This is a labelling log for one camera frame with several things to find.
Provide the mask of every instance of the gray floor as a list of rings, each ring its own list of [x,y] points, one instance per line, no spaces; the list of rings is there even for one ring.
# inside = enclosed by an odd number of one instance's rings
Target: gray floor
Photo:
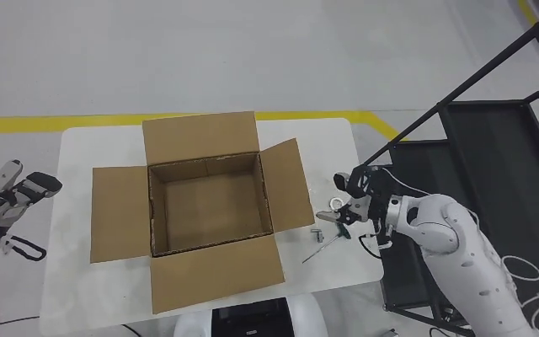
[[[524,31],[512,3],[2,1],[0,117],[376,110],[402,130]],[[537,90],[538,52],[526,47],[463,98],[521,98]],[[369,126],[353,131],[360,159],[387,141]],[[0,161],[18,158],[25,174],[53,174],[60,137],[0,134]],[[411,136],[440,137],[436,119]],[[52,202],[34,206],[13,233],[46,246]],[[39,314],[44,268],[0,256],[0,322]],[[378,284],[315,296],[330,336],[374,337],[390,328],[428,335],[426,325],[382,311]],[[145,337],[170,336],[173,324],[164,318],[132,326]],[[37,321],[27,321],[0,326],[0,335],[40,333]],[[111,327],[72,336],[132,334]]]

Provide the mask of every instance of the cardboard box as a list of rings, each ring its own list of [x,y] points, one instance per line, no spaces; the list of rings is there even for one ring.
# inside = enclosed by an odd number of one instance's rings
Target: cardboard box
[[[296,139],[254,113],[142,122],[147,166],[94,168],[91,263],[151,257],[154,313],[285,281],[274,233],[314,223]]]

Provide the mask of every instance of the box flap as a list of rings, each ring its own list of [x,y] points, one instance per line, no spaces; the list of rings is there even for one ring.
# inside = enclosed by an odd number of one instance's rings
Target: box flap
[[[142,131],[148,165],[259,150],[254,112],[144,120]]]
[[[273,235],[152,258],[153,313],[285,281]]]
[[[150,254],[147,167],[94,168],[90,262]]]
[[[314,215],[296,138],[260,153],[275,232],[312,225]]]

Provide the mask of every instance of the white table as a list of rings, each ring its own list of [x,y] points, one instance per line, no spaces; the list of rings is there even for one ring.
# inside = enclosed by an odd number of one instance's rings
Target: white table
[[[297,138],[314,211],[328,210],[334,196],[333,174],[350,172],[358,158],[344,119],[259,121],[261,149]],[[63,190],[55,196],[40,312],[42,334],[66,334],[152,318],[257,302],[306,292],[379,281],[382,263],[360,246],[357,237],[372,233],[371,222],[349,227],[352,240],[340,239],[302,265],[320,247],[312,227],[323,230],[326,243],[337,234],[330,222],[275,235],[286,282],[252,292],[152,314],[149,258],[91,265],[90,215],[92,168],[145,165],[140,126],[74,128],[64,132],[58,164]],[[366,240],[376,252],[376,240]]]

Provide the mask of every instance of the black metal rod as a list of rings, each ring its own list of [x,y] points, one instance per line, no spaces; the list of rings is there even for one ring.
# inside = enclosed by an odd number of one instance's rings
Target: black metal rod
[[[477,70],[469,79],[464,81],[450,94],[445,96],[440,102],[438,102],[435,106],[433,106],[427,112],[425,112],[414,123],[412,123],[409,127],[404,129],[404,131],[402,131],[397,136],[395,136],[395,138],[393,138],[388,144],[386,144],[380,150],[376,151],[376,153],[373,154],[370,158],[368,158],[363,163],[363,165],[368,165],[372,163],[375,159],[380,157],[390,147],[395,145],[397,142],[400,142],[410,132],[417,129],[419,126],[425,123],[430,117],[432,117],[438,111],[440,111],[443,107],[448,105],[450,102],[455,100],[458,96],[460,96],[462,93],[468,90],[473,84],[479,82],[479,80],[487,76],[497,66],[499,66],[500,64],[505,62],[508,58],[513,56],[517,51],[519,51],[522,47],[527,45],[530,41],[534,40],[537,32],[539,32],[539,23],[535,24],[533,27],[527,30],[523,35],[521,35],[518,39],[516,39],[515,42],[511,43],[507,48],[501,51],[497,56],[495,56],[492,60],[490,60],[487,64],[485,64],[481,69]]]
[[[445,321],[435,321],[432,318],[428,318],[428,317],[419,315],[417,313],[411,313],[409,311],[402,310],[401,308],[397,308],[394,305],[386,305],[386,310],[391,312],[391,313],[397,313],[397,314],[399,314],[401,316],[404,316],[404,317],[407,317],[407,318],[415,319],[416,321],[420,321],[421,323],[425,323],[425,324],[435,326],[436,328],[440,328],[440,329],[443,329],[443,330],[453,332],[455,334],[459,334],[459,335],[462,335],[462,336],[465,336],[465,337],[475,337],[475,334],[473,333],[472,330],[457,327],[457,326],[455,326],[453,324],[449,324],[449,323],[447,323]]]
[[[536,91],[535,93],[531,94],[530,96],[526,97],[525,99],[523,99],[526,103],[531,103],[533,102],[534,100],[536,99],[539,99],[539,90]]]

